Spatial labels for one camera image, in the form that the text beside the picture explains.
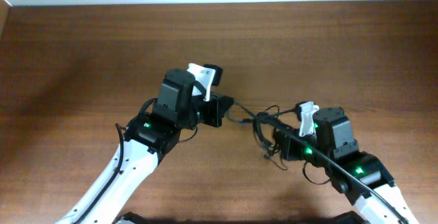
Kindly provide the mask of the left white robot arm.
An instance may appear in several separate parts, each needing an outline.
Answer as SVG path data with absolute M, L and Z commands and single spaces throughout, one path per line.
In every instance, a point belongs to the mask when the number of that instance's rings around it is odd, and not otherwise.
M 118 148 L 85 195 L 60 223 L 112 223 L 136 188 L 179 144 L 181 132 L 198 125 L 220 127 L 233 98 L 212 92 L 222 69 L 191 63 L 169 70 L 157 97 L 149 99 L 126 127 L 116 126 Z

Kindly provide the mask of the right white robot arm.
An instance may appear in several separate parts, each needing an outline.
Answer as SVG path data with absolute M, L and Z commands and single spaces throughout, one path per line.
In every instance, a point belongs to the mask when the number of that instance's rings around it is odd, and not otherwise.
M 368 223 L 416 223 L 394 177 L 371 153 L 362 151 L 343 108 L 322 108 L 301 118 L 307 133 L 278 118 L 267 123 L 285 160 L 324 169 L 328 182 Z

